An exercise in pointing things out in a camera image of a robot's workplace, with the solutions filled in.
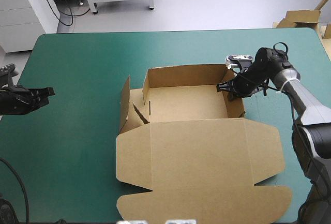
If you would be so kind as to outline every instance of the open cardboard box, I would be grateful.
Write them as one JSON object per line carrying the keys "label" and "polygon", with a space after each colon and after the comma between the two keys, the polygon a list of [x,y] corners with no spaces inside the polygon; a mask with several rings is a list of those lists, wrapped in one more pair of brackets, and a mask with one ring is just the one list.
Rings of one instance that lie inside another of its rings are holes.
{"label": "open cardboard box", "polygon": [[119,198],[124,220],[267,224],[284,214],[288,187],[255,186],[284,169],[279,133],[217,92],[233,77],[225,65],[187,65],[148,70],[143,89],[128,78],[116,176],[152,191]]}

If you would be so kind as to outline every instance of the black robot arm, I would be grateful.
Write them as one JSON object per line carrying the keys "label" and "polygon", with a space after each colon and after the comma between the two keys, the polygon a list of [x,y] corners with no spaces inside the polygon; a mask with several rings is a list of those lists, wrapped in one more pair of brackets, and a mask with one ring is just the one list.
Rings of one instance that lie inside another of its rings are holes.
{"label": "black robot arm", "polygon": [[49,103],[54,95],[53,88],[25,88],[14,85],[12,77],[17,76],[15,65],[0,68],[0,115],[23,115]]}
{"label": "black robot arm", "polygon": [[231,55],[226,58],[229,69],[239,73],[230,81],[219,83],[217,91],[227,91],[229,100],[250,97],[270,88],[288,95],[292,106],[292,143],[302,170],[313,183],[307,201],[300,207],[298,222],[331,223],[331,109],[322,105],[300,82],[300,74],[288,60],[288,47],[260,48],[251,56]]}

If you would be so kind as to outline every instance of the black cable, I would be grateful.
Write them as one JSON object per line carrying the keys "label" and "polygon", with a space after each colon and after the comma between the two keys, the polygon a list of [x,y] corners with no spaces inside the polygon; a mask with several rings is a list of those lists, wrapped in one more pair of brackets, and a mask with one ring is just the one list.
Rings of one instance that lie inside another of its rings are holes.
{"label": "black cable", "polygon": [[[253,82],[252,80],[250,80],[250,79],[244,77],[241,73],[238,73],[238,72],[234,71],[233,69],[230,69],[230,70],[231,70],[233,73],[235,73],[236,75],[238,75],[238,76],[242,77],[243,79],[247,80],[248,82],[250,82],[250,83],[252,83],[252,84],[255,84],[255,85],[258,85],[258,87],[262,87],[262,86],[263,86],[263,85],[259,85],[258,83],[255,83],[255,82]],[[276,88],[274,88],[274,87],[270,87],[269,85],[266,85],[266,87],[269,88],[269,89],[272,89],[272,90],[274,90],[274,91],[278,91],[278,89],[276,89]]]}
{"label": "black cable", "polygon": [[59,11],[60,13],[64,14],[65,16],[79,17],[79,16],[83,16],[83,15],[87,14],[87,13],[90,11],[90,9],[88,9],[86,12],[84,12],[84,13],[80,13],[80,14],[67,14],[67,13],[64,13],[64,12],[60,11],[59,9],[58,9],[58,11]]}
{"label": "black cable", "polygon": [[50,8],[51,8],[51,10],[52,10],[52,12],[53,12],[53,14],[54,14],[54,16],[58,19],[58,21],[59,21],[61,24],[65,25],[65,26],[72,26],[72,25],[73,25],[73,16],[71,16],[71,23],[70,23],[70,24],[66,24],[66,23],[64,23],[63,21],[60,20],[59,17],[57,17],[56,13],[54,12],[54,10],[53,10],[53,8],[52,8],[52,6],[51,6],[51,4],[50,4],[50,2],[49,2],[48,0],[46,0],[46,1],[47,1],[47,3],[48,3],[48,6],[50,6]]}
{"label": "black cable", "polygon": [[18,175],[18,173],[16,172],[16,170],[10,165],[10,163],[8,161],[6,161],[4,158],[0,158],[0,161],[2,163],[4,163],[9,169],[10,171],[14,174],[14,176],[16,177],[17,181],[19,182],[22,191],[23,191],[23,196],[24,196],[24,202],[25,202],[25,210],[26,210],[26,224],[29,224],[29,218],[30,218],[30,212],[29,212],[29,202],[28,202],[28,198],[27,198],[27,194],[26,194],[26,190],[23,184],[23,181],[21,180],[20,176]]}
{"label": "black cable", "polygon": [[83,15],[87,14],[89,11],[90,11],[90,9],[88,9],[86,12],[81,13],[81,14],[70,15],[70,14],[67,14],[67,13],[63,13],[62,11],[59,10],[59,12],[62,13],[62,14],[64,14],[65,16],[73,16],[73,17],[83,16]]}

